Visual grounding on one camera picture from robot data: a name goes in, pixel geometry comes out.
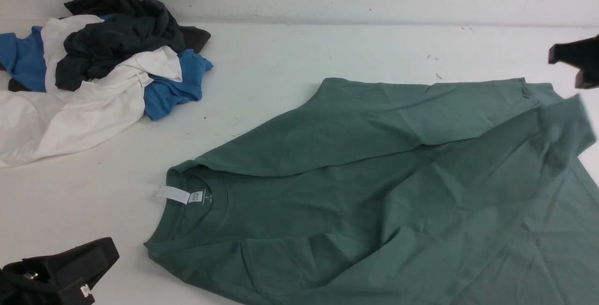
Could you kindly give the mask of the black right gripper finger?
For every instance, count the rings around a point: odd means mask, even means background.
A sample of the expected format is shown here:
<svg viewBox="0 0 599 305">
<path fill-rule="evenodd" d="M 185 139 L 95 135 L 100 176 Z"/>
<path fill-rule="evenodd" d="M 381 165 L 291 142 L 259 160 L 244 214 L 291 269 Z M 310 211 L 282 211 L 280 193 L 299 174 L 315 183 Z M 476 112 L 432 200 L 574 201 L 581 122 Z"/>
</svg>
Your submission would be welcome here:
<svg viewBox="0 0 599 305">
<path fill-rule="evenodd" d="M 565 63 L 580 70 L 597 70 L 599 63 L 599 37 L 581 39 L 571 43 L 554 44 L 548 51 L 548 63 Z"/>
<path fill-rule="evenodd" d="M 590 90 L 599 87 L 599 77 L 585 70 L 579 70 L 575 77 L 575 89 Z"/>
</svg>

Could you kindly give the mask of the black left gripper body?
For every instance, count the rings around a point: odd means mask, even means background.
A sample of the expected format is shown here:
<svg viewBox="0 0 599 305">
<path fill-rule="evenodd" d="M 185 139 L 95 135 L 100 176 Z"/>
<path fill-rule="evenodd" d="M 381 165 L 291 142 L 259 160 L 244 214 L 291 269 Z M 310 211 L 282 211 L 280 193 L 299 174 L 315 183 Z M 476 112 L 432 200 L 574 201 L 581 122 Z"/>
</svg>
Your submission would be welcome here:
<svg viewBox="0 0 599 305">
<path fill-rule="evenodd" d="M 1 269 L 2 305 L 70 305 L 66 283 L 57 278 L 65 260 L 22 260 Z"/>
</svg>

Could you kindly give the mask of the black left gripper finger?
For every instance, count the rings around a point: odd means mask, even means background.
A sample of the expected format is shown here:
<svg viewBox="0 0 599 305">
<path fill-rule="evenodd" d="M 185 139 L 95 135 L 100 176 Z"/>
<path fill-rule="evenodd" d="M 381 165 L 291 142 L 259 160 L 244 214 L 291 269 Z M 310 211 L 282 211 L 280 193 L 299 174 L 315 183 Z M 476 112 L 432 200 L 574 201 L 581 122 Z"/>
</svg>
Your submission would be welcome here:
<svg viewBox="0 0 599 305">
<path fill-rule="evenodd" d="M 57 272 L 58 280 L 65 282 L 66 286 L 73 283 L 87 283 L 90 288 L 93 288 L 119 258 L 113 239 L 105 237 L 59 254 L 24 260 L 65 260 L 66 264 Z"/>
<path fill-rule="evenodd" d="M 58 305 L 93 305 L 95 298 L 87 283 L 73 283 L 57 292 Z"/>
</svg>

